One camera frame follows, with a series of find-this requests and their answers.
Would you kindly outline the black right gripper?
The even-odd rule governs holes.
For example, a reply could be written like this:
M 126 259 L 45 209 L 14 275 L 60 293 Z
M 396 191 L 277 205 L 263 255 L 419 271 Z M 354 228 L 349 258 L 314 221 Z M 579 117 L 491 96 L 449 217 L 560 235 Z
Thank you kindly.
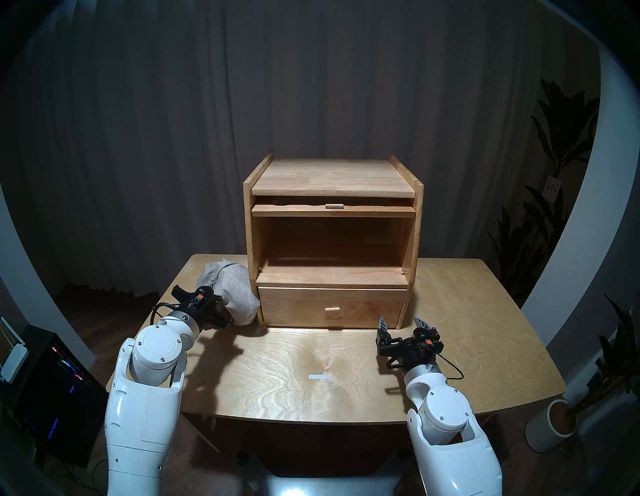
M 443 349 L 437 329 L 414 317 L 415 329 L 408 338 L 393 338 L 384 317 L 379 318 L 376 336 L 377 354 L 387 357 L 387 369 L 413 369 L 425 365 L 433 367 Z

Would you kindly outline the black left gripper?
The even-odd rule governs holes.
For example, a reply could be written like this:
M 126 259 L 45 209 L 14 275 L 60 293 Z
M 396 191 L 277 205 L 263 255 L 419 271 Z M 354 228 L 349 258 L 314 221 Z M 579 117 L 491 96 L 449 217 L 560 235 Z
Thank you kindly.
M 193 292 L 175 285 L 171 295 L 178 303 L 171 316 L 188 325 L 197 325 L 199 330 L 203 330 L 210 327 L 225 329 L 232 323 L 231 315 L 223 306 L 222 297 L 215 295 L 210 285 L 202 285 Z

